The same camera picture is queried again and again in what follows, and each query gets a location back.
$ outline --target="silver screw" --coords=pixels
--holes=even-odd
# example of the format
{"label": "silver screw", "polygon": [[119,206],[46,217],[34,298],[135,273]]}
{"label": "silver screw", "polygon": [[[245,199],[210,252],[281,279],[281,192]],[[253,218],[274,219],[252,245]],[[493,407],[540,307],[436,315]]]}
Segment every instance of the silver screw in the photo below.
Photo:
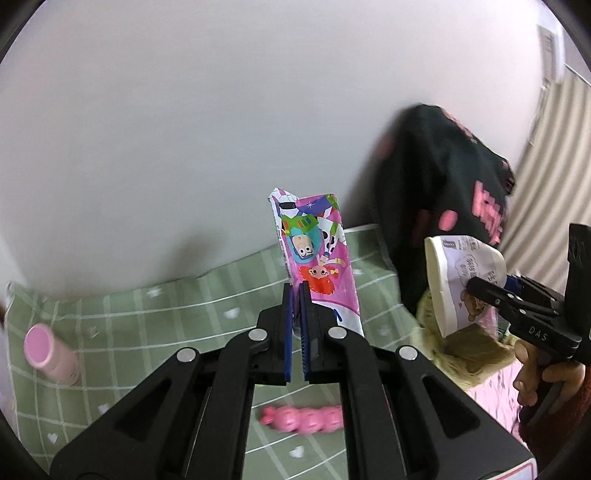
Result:
{"label": "silver screw", "polygon": [[330,327],[329,336],[337,340],[341,340],[347,336],[347,330],[342,327]]}
{"label": "silver screw", "polygon": [[253,328],[250,332],[248,332],[248,338],[253,342],[262,342],[265,338],[267,338],[267,331],[262,328]]}
{"label": "silver screw", "polygon": [[179,362],[184,363],[184,364],[188,364],[189,362],[192,362],[193,360],[195,360],[196,356],[197,356],[197,352],[195,350],[193,350],[192,348],[183,348],[182,350],[179,350],[177,352],[177,360]]}
{"label": "silver screw", "polygon": [[409,361],[415,360],[418,357],[417,350],[408,345],[404,345],[403,347],[401,347],[398,351],[398,354],[400,355],[400,357]]}

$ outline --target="green checkered tablecloth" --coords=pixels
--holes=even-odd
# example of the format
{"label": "green checkered tablecloth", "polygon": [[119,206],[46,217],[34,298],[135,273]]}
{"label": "green checkered tablecloth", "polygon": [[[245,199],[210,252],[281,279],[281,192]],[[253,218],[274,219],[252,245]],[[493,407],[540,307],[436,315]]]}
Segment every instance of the green checkered tablecloth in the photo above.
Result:
{"label": "green checkered tablecloth", "polygon": [[[368,341],[395,349],[416,321],[400,305],[395,274],[385,266],[376,231],[346,234]],[[48,469],[54,455],[182,346],[208,351],[256,324],[258,313],[281,301],[287,281],[279,247],[272,247],[200,278],[78,301],[55,301],[22,286],[9,288],[6,316],[9,369],[18,435]],[[80,358],[72,387],[56,385],[26,362],[22,342],[38,322]],[[339,403],[338,385],[309,385],[293,343],[293,378],[286,387],[257,386],[244,464],[245,479],[347,478],[343,432],[302,436],[258,423],[265,405],[320,407]]]}

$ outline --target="pink cylindrical container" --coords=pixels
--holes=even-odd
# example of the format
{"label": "pink cylindrical container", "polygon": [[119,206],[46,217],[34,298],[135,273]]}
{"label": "pink cylindrical container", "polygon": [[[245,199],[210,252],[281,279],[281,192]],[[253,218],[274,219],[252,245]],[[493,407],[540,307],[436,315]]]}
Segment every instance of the pink cylindrical container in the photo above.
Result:
{"label": "pink cylindrical container", "polygon": [[55,382],[73,385],[78,380],[78,357],[47,325],[37,323],[31,327],[25,337],[24,350],[27,362]]}

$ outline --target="red sleeve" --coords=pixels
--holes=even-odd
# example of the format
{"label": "red sleeve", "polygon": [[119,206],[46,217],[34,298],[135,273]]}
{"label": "red sleeve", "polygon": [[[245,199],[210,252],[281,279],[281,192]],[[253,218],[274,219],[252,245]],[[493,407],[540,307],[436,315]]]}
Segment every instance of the red sleeve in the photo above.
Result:
{"label": "red sleeve", "polygon": [[534,454],[538,470],[544,469],[558,454],[591,403],[591,368],[579,392],[553,415],[546,414],[534,426],[519,425],[519,434]]}

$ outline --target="paper cup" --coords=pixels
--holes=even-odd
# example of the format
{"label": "paper cup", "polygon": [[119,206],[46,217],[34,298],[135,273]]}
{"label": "paper cup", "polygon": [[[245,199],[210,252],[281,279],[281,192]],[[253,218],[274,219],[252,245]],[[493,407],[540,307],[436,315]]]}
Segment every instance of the paper cup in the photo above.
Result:
{"label": "paper cup", "polygon": [[507,267],[503,255],[468,235],[425,239],[427,279],[441,335],[446,337],[480,320],[488,305],[466,291],[472,277],[504,286]]}

